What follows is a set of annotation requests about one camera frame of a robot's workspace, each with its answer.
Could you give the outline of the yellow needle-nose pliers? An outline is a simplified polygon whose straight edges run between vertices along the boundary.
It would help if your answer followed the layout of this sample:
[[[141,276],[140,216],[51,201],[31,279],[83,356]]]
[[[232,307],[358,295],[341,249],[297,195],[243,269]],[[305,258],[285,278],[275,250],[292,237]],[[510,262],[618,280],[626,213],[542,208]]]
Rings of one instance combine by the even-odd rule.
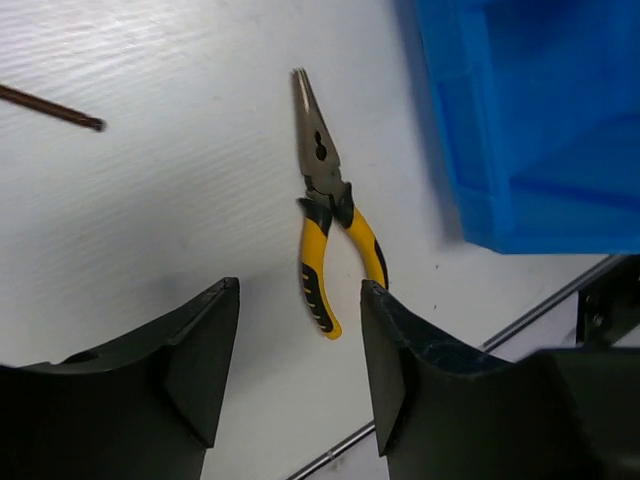
[[[366,278],[389,287],[389,275],[377,237],[358,210],[352,184],[341,174],[341,159],[303,68],[292,71],[299,166],[305,195],[298,199],[304,215],[299,255],[301,289],[322,335],[336,340],[342,327],[332,311],[324,282],[324,262],[331,226],[338,224],[362,260]]]

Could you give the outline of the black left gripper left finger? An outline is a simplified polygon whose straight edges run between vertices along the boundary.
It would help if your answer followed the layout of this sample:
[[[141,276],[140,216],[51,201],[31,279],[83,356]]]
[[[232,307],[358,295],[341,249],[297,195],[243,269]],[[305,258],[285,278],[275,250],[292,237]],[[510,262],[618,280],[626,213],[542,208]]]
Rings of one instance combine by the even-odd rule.
[[[214,446],[240,309],[227,277],[61,363],[1,370],[5,479],[197,479]]]

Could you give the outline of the long ball-end hex key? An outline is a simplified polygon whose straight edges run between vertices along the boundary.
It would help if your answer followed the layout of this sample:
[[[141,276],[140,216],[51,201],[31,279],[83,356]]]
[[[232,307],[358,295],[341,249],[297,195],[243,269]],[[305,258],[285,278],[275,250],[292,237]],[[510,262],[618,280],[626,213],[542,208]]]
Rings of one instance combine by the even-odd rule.
[[[71,109],[69,107],[54,103],[41,97],[5,86],[0,86],[1,99],[44,115],[88,128],[96,132],[106,129],[106,122],[97,117],[90,116],[84,112]]]

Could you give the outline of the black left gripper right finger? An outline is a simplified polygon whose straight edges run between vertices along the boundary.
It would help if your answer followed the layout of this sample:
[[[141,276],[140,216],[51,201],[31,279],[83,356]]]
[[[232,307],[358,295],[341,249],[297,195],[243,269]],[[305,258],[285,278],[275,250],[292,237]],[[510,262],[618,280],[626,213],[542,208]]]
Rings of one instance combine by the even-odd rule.
[[[391,478],[638,477],[637,349],[543,349],[505,361],[373,281],[361,287],[361,322]]]

